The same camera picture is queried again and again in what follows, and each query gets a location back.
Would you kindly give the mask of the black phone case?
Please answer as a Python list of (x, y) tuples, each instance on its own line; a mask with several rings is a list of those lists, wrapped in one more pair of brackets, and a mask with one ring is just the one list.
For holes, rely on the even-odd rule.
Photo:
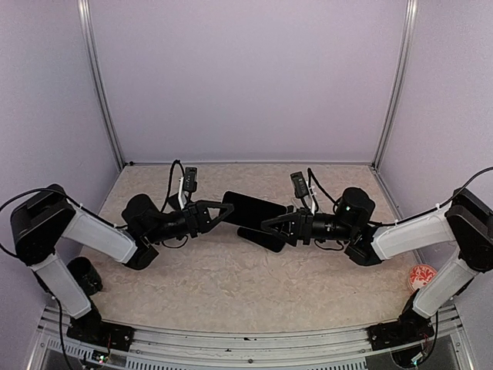
[(285, 245), (282, 240), (273, 235), (245, 227), (239, 227), (236, 233), (239, 237), (274, 253), (280, 253)]

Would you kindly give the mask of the black phone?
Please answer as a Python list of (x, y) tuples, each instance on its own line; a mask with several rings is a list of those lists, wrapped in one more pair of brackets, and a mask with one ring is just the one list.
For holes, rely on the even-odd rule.
[(261, 228), (263, 221), (287, 213), (287, 206), (233, 191), (225, 192), (222, 203), (232, 204), (234, 207), (233, 212), (223, 220), (225, 223), (264, 234), (265, 231)]

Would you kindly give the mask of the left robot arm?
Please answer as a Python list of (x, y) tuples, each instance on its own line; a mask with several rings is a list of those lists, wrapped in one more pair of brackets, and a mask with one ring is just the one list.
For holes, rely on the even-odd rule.
[(69, 268), (56, 245), (68, 239), (92, 248), (124, 266), (141, 271), (158, 256), (155, 244), (195, 238), (210, 232), (234, 211), (231, 203), (198, 200), (181, 210), (164, 213), (151, 198), (138, 194), (122, 212), (125, 226), (117, 227), (73, 200), (58, 184), (17, 195), (26, 201), (11, 213), (15, 249), (10, 255), (29, 267), (42, 286), (57, 299), (79, 332), (93, 343), (108, 334), (96, 307)]

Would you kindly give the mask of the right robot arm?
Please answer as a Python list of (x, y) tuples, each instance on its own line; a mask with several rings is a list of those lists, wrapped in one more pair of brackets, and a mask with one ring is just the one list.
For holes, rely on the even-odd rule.
[(289, 245), (301, 241), (340, 241), (345, 254), (360, 266), (383, 261), (432, 244), (457, 247), (435, 277), (408, 299), (394, 325), (394, 336), (409, 342), (450, 298), (474, 278), (492, 269), (492, 210), (470, 190), (457, 189), (443, 204), (392, 224), (371, 224), (375, 203), (365, 191), (348, 187), (333, 214), (298, 209), (261, 223), (263, 231)]

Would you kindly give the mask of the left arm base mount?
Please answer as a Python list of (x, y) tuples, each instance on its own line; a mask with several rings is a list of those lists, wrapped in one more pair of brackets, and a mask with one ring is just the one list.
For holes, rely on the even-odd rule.
[(135, 328), (103, 321), (98, 308), (91, 309), (80, 318), (70, 317), (67, 336), (78, 341), (104, 347), (109, 350), (128, 352), (134, 338)]

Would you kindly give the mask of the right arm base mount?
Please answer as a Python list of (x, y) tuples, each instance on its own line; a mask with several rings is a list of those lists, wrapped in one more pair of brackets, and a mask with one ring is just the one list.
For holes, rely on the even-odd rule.
[(407, 300), (400, 316), (387, 323), (371, 325), (367, 328), (373, 351), (406, 345), (434, 336), (430, 318), (424, 318), (413, 310), (415, 291)]

